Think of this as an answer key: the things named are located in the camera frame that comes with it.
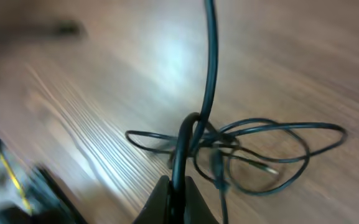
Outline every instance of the yellow stripe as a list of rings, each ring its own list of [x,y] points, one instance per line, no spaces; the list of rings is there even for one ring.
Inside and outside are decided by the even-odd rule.
[[[22,186],[20,185],[19,181],[17,181],[16,176],[13,173],[13,170],[12,170],[11,166],[7,163],[3,153],[0,153],[0,159],[1,159],[2,163],[4,164],[4,166],[5,166],[6,170],[7,170],[7,173],[9,174],[13,184],[15,185],[17,190],[19,191],[19,194],[20,194],[20,196],[22,198],[22,201],[23,201],[23,204],[24,204],[25,208],[29,211],[29,213],[31,215],[31,213],[32,213],[31,205],[30,205],[29,201],[26,199],[26,195],[24,193],[24,190],[23,190]]]

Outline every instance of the black cord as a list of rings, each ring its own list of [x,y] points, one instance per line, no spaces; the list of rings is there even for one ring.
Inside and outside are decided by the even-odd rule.
[[[191,133],[186,133],[187,137],[184,138],[183,135],[179,135],[179,137],[175,136],[168,136],[165,134],[157,134],[157,133],[150,133],[145,131],[127,131],[125,133],[126,139],[133,144],[134,146],[149,151],[153,153],[161,153],[161,154],[173,154],[175,150],[173,151],[165,151],[160,149],[153,149],[150,147],[142,146],[135,141],[131,139],[131,135],[136,136],[145,136],[150,138],[156,138],[161,140],[167,140],[167,141],[180,141],[182,142],[183,139],[188,141],[188,145],[190,142],[190,147],[186,147],[189,151],[185,153],[187,157],[192,157],[193,164],[196,169],[196,171],[205,179],[208,181],[214,183],[217,186],[223,186],[223,183],[217,183],[217,180],[209,177],[207,174],[202,172],[197,164],[197,157],[198,153],[201,147],[209,147],[209,148],[229,148],[231,149],[230,153],[226,153],[221,151],[222,156],[225,156],[227,158],[226,162],[226,169],[228,171],[228,176],[230,179],[230,182],[240,191],[242,191],[245,194],[249,195],[255,195],[255,196],[262,196],[262,195],[269,195],[276,193],[284,188],[286,188],[288,185],[293,183],[306,169],[309,160],[312,156],[319,155],[325,151],[328,151],[330,149],[333,149],[341,144],[344,143],[344,141],[347,138],[347,132],[344,128],[336,125],[336,124],[329,124],[329,123],[278,123],[276,121],[273,121],[271,119],[266,118],[250,118],[250,119],[244,119],[241,121],[237,121],[234,123],[231,123],[229,125],[226,125],[225,127],[221,129],[215,129],[209,122],[208,118],[211,113],[211,108],[213,104],[213,98],[215,93],[215,85],[217,82],[217,69],[218,69],[218,31],[217,31],[217,20],[215,16],[215,6],[213,0],[205,0],[205,10],[207,14],[207,27],[208,27],[208,72],[207,72],[207,84],[205,87],[205,94],[204,94],[204,100],[203,105],[200,114],[193,113],[190,114],[185,121],[189,119],[189,117],[193,117],[191,120],[192,123],[194,123],[196,120],[198,121],[195,132],[193,133],[193,137]],[[265,125],[255,126],[252,128],[245,128],[240,129],[237,131],[230,131],[234,128],[251,124],[251,123],[265,123]],[[317,151],[311,152],[309,149],[308,144],[304,139],[302,139],[298,134],[296,134],[293,129],[304,129],[304,128],[317,128],[317,129],[330,129],[334,131],[338,131],[342,134],[342,137],[335,143],[326,146],[322,149],[319,149]],[[245,134],[251,134],[251,133],[259,133],[262,131],[272,131],[272,130],[283,130],[287,134],[289,134],[292,138],[294,138],[304,149],[305,155],[294,157],[290,159],[276,159],[268,156],[263,156],[258,154],[257,152],[254,152],[250,149],[247,149],[245,147],[240,146],[239,140],[237,140],[237,137],[245,135]],[[303,165],[301,168],[288,180],[286,180],[283,184],[281,184],[278,187],[275,187],[270,190],[265,191],[253,191],[248,190],[244,187],[242,187],[232,176],[230,164],[233,159],[237,159],[242,162],[247,162],[248,164],[255,166],[259,169],[265,170],[265,171],[272,171],[272,169],[266,165],[263,162],[254,161],[251,159],[247,159],[240,156],[235,156],[235,152],[237,151],[243,151],[245,153],[251,154],[252,156],[257,157],[258,159],[266,162],[275,162],[275,163],[293,163],[293,162],[299,162],[303,161]],[[224,189],[220,188],[220,198],[221,198],[221,204],[222,204],[222,212],[223,212],[223,221],[224,223],[227,223],[227,209],[226,209],[226,200],[224,196]]]

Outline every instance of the thick black cable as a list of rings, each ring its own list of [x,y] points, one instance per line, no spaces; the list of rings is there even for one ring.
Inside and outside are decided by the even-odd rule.
[[[200,148],[229,148],[231,149],[230,153],[221,152],[222,156],[226,157],[226,169],[228,173],[228,177],[230,182],[240,191],[245,194],[255,195],[255,196],[262,196],[262,195],[269,195],[276,193],[284,188],[288,187],[290,184],[293,183],[299,176],[305,171],[309,160],[312,156],[319,155],[323,152],[331,150],[341,144],[343,144],[347,138],[347,132],[341,126],[336,124],[330,123],[278,123],[271,119],[266,118],[250,118],[244,119],[241,121],[237,121],[222,127],[221,129],[216,130],[209,122],[208,118],[211,113],[211,108],[213,104],[214,94],[215,94],[215,85],[217,82],[217,70],[218,70],[218,29],[217,29],[217,20],[215,15],[215,6],[213,0],[205,0],[205,10],[207,15],[207,31],[208,31],[208,71],[207,71],[207,83],[205,87],[205,94],[203,99],[203,105],[200,114],[192,113],[187,116],[184,123],[180,128],[180,133],[178,137],[175,136],[168,136],[165,134],[157,134],[157,133],[150,133],[145,131],[127,131],[125,133],[126,139],[133,144],[134,146],[158,154],[175,154],[175,156],[179,156],[180,159],[174,158],[174,169],[172,175],[172,182],[176,186],[179,192],[183,192],[184,183],[184,157],[191,157],[193,159],[193,165],[196,171],[208,181],[214,183],[217,186],[220,186],[220,198],[221,198],[221,205],[222,205],[222,212],[223,212],[223,222],[227,223],[227,209],[226,209],[226,200],[224,195],[223,183],[217,183],[217,180],[209,177],[199,168],[197,164],[197,157]],[[197,123],[195,131],[193,133],[193,124]],[[234,128],[238,128],[240,126],[246,124],[259,124],[264,123],[264,125],[258,125],[252,128],[244,128],[239,129],[236,131],[230,131]],[[296,134],[293,129],[305,129],[305,128],[315,128],[315,129],[329,129],[334,130],[342,134],[341,138],[322,149],[316,150],[311,152],[307,142],[301,138],[298,134]],[[260,133],[263,131],[273,131],[273,130],[283,130],[285,133],[290,135],[293,139],[295,139],[303,148],[305,154],[299,157],[293,157],[288,159],[277,159],[272,158],[264,155],[260,155],[257,152],[252,151],[251,149],[247,149],[240,145],[239,140],[237,137],[252,134],[252,133]],[[138,144],[134,141],[131,136],[144,136],[150,138],[156,138],[166,141],[177,141],[176,149],[167,151],[162,149],[154,149],[151,147],[146,147]],[[242,187],[232,176],[230,165],[233,159],[247,162],[248,164],[255,166],[259,169],[268,170],[269,166],[261,161],[256,161],[252,159],[248,159],[241,156],[236,156],[235,153],[238,151],[245,152],[250,154],[261,161],[266,162],[275,162],[275,163],[293,163],[293,162],[300,162],[302,161],[303,164],[301,168],[288,180],[280,184],[279,186],[264,190],[264,191],[254,191],[249,190]]]

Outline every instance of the wood grain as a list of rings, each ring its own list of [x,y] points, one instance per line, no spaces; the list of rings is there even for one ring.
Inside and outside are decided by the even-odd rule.
[[[203,2],[22,0],[4,7],[0,21],[76,18],[87,35],[0,44],[0,136],[24,164],[45,164],[59,176],[90,223],[133,221],[158,178],[170,172],[167,157],[133,148],[123,133],[176,134],[184,117],[200,109]],[[359,223],[359,1],[217,1],[217,13],[214,125],[266,117],[337,123],[350,133],[283,192],[251,197],[231,189],[230,223]],[[313,149],[338,137],[300,133]],[[241,140],[269,156],[300,153],[280,132]],[[207,156],[200,158],[204,169]],[[286,177],[298,166],[277,168]],[[271,181],[244,164],[233,172],[255,189]],[[221,220],[217,190],[191,164],[187,174]]]

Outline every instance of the wooden surface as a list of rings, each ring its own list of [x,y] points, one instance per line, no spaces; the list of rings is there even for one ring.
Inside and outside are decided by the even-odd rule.
[[[81,39],[0,43],[0,136],[24,164],[42,163],[71,190],[90,223],[134,220],[167,157],[133,148],[127,129],[176,134],[201,107],[207,64],[201,0],[9,1],[0,22],[75,18]],[[211,121],[337,123],[346,144],[311,160],[288,189],[252,197],[231,189],[230,223],[359,223],[359,1],[217,1],[220,65]],[[313,149],[335,133],[300,131]],[[139,139],[153,145],[148,139]],[[241,139],[295,156],[280,132]],[[207,153],[200,158],[207,168]],[[291,175],[299,164],[275,167]],[[254,189],[271,177],[234,164]],[[194,177],[217,219],[218,192]]]

